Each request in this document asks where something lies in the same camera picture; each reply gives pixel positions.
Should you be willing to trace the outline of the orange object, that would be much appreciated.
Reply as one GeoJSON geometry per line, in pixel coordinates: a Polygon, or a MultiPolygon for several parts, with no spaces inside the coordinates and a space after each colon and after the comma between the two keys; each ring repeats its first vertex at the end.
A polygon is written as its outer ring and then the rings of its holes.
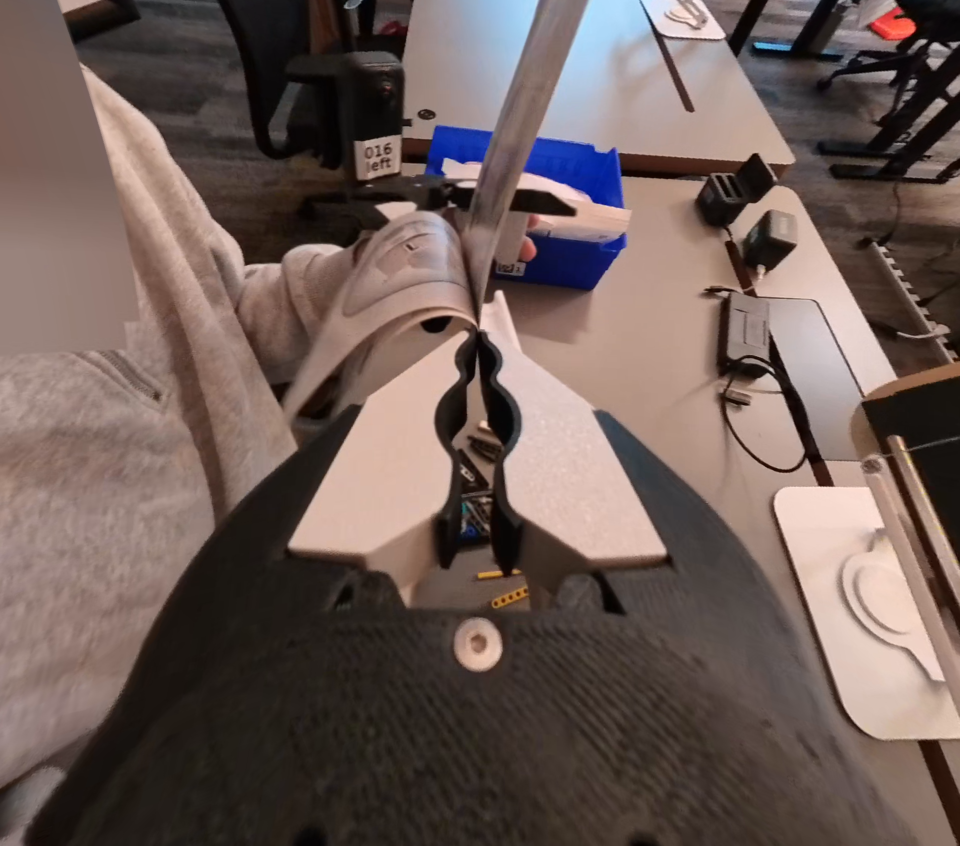
{"type": "Polygon", "coordinates": [[[894,7],[872,21],[869,30],[887,42],[901,42],[914,36],[917,25],[899,7],[894,7]]]}

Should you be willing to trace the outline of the black battery charging case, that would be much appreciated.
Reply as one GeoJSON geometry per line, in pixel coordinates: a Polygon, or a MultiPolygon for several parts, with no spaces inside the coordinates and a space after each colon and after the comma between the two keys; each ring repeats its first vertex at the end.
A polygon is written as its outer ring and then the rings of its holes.
{"type": "Polygon", "coordinates": [[[725,229],[748,205],[762,200],[778,181],[774,169],[755,153],[735,172],[711,173],[697,194],[695,207],[707,226],[725,229]]]}

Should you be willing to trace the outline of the person's grey sweatshirt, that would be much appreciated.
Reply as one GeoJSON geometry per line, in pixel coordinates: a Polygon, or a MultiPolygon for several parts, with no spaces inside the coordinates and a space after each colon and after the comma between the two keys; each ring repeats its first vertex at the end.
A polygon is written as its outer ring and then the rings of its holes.
{"type": "Polygon", "coordinates": [[[80,67],[139,313],[116,350],[2,358],[2,844],[114,706],[187,564],[297,446],[234,311],[240,246],[80,67]]]}

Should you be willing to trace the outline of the pile of lego pieces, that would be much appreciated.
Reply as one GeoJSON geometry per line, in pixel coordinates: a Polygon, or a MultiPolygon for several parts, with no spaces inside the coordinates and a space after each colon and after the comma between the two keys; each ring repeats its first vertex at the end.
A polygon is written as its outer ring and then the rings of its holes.
{"type": "Polygon", "coordinates": [[[486,611],[527,610],[529,583],[518,569],[505,574],[493,550],[493,474],[503,452],[501,439],[486,419],[469,421],[457,440],[461,475],[461,528],[454,566],[463,574],[466,601],[486,611]]]}

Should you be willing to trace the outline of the white power strip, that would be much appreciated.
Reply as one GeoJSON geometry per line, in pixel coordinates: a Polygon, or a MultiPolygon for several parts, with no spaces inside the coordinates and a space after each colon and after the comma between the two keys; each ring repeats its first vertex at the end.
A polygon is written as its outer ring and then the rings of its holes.
{"type": "Polygon", "coordinates": [[[935,297],[922,298],[907,278],[904,270],[889,249],[887,240],[867,241],[868,254],[879,264],[885,280],[909,320],[902,328],[887,321],[871,320],[871,327],[900,344],[929,349],[938,363],[953,365],[959,362],[958,333],[941,323],[930,312],[935,297]]]}

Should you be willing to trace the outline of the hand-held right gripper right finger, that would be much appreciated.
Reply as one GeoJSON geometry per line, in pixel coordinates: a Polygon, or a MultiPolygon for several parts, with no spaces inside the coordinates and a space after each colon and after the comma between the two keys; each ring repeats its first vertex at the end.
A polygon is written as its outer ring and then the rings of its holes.
{"type": "Polygon", "coordinates": [[[528,609],[550,608],[571,577],[668,564],[594,407],[501,330],[479,333],[478,370],[486,419],[502,445],[493,553],[505,573],[521,573],[528,609]]]}

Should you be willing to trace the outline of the lego instruction booklet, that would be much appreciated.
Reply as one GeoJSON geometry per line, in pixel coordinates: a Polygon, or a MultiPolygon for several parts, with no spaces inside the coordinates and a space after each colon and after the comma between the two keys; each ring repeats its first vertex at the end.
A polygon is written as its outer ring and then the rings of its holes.
{"type": "Polygon", "coordinates": [[[408,329],[446,318],[478,336],[495,264],[507,260],[506,247],[518,256],[518,182],[588,2],[538,0],[478,178],[452,181],[469,190],[469,204],[408,212],[372,236],[284,395],[290,425],[333,381],[331,413],[359,402],[371,358],[408,329]]]}

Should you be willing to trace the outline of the black power adapter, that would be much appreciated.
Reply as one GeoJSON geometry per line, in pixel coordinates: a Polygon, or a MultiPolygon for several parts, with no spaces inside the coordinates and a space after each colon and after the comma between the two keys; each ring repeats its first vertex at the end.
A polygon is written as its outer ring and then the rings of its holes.
{"type": "Polygon", "coordinates": [[[788,257],[797,243],[797,217],[784,210],[769,209],[742,242],[743,262],[759,281],[788,257]]]}

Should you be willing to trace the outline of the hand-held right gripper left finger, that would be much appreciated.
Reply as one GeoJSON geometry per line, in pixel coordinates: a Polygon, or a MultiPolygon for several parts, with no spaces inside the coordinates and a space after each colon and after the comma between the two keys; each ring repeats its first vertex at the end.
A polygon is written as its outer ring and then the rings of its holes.
{"type": "Polygon", "coordinates": [[[459,552],[474,329],[446,340],[342,418],[351,425],[296,525],[299,558],[388,576],[405,605],[459,552]]]}

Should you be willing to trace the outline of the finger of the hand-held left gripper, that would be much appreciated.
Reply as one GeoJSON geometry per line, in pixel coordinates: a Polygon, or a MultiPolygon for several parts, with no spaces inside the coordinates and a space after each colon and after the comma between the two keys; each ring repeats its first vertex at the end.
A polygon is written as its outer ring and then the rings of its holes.
{"type": "Polygon", "coordinates": [[[532,216],[576,216],[582,205],[581,192],[532,173],[522,173],[515,192],[515,211],[532,216]]]}
{"type": "Polygon", "coordinates": [[[540,215],[535,234],[560,240],[616,240],[625,235],[631,211],[617,207],[578,207],[572,216],[540,215]]]}

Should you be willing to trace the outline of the blue plastic bin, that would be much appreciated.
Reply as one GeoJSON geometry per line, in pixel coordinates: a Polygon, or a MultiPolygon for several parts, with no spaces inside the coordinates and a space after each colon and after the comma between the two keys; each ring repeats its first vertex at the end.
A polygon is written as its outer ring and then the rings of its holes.
{"type": "MultiPolygon", "coordinates": [[[[440,124],[435,127],[427,154],[426,172],[448,174],[446,161],[480,163],[487,153],[489,130],[440,124]]],[[[625,202],[618,152],[599,151],[591,144],[538,138],[525,171],[564,184],[592,203],[623,212],[625,202]]],[[[527,284],[592,290],[627,245],[630,216],[618,219],[618,232],[571,234],[534,229],[536,257],[528,264],[498,265],[495,275],[527,284]]]]}

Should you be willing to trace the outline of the tablet with brown case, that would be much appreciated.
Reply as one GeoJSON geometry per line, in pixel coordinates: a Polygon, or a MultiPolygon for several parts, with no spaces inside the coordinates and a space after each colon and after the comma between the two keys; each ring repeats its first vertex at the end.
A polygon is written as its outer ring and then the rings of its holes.
{"type": "Polygon", "coordinates": [[[958,490],[957,362],[883,384],[866,396],[862,408],[879,444],[900,437],[927,481],[958,490]]]}

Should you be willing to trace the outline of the person's left forearm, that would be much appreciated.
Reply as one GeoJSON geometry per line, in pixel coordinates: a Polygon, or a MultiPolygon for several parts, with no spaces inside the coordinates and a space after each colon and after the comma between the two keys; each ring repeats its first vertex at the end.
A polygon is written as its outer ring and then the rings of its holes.
{"type": "Polygon", "coordinates": [[[240,264],[234,311],[271,385],[294,379],[372,238],[366,233],[349,247],[305,244],[276,263],[240,264]]]}

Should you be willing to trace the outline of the white tablet stand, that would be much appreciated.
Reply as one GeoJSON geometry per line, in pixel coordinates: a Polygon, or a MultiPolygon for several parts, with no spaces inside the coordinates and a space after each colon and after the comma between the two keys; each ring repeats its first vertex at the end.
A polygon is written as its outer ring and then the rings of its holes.
{"type": "Polygon", "coordinates": [[[774,516],[850,721],[886,742],[959,740],[958,554],[905,442],[861,485],[786,487],[774,516]]]}
{"type": "Polygon", "coordinates": [[[726,33],[703,0],[640,0],[654,30],[666,39],[717,42],[726,33]]]}

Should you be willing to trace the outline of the black desk mat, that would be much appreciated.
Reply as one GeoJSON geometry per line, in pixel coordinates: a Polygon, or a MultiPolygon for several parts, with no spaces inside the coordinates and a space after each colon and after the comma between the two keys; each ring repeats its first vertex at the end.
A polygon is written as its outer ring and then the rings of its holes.
{"type": "Polygon", "coordinates": [[[862,391],[821,306],[805,298],[770,297],[767,303],[774,346],[820,456],[857,461],[851,422],[862,391]]]}

